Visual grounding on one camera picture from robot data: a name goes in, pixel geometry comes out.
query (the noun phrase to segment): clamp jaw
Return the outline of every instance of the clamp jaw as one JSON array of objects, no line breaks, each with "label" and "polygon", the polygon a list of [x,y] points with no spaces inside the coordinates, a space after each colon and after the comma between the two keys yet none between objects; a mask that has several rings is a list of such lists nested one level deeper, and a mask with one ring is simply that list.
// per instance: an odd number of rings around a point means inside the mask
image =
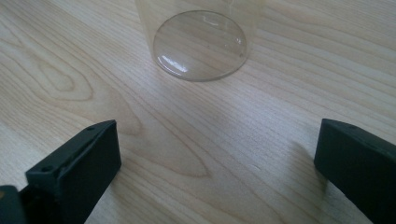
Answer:
[{"label": "clamp jaw", "polygon": [[374,223],[396,223],[396,146],[324,119],[314,163]]},{"label": "clamp jaw", "polygon": [[84,223],[120,166],[116,121],[92,125],[28,170],[21,192],[0,187],[0,223]]}]

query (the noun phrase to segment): light wood surface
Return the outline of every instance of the light wood surface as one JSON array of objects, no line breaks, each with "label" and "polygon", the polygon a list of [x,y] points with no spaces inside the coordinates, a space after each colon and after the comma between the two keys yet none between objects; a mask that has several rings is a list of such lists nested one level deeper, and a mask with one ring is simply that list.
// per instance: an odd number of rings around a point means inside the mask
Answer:
[{"label": "light wood surface", "polygon": [[193,83],[151,60],[133,0],[0,1],[0,185],[116,119],[87,223],[370,223],[313,158],[323,118],[396,144],[396,1],[268,0],[254,42]]}]

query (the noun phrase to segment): screw hole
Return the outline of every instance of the screw hole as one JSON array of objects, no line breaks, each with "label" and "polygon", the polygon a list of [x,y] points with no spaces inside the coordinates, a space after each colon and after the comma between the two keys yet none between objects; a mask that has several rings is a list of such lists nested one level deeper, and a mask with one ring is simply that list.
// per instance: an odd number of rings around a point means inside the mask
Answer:
[{"label": "screw hole", "polygon": [[46,167],[41,168],[42,172],[49,172],[51,170],[53,170],[53,166],[46,166]]}]

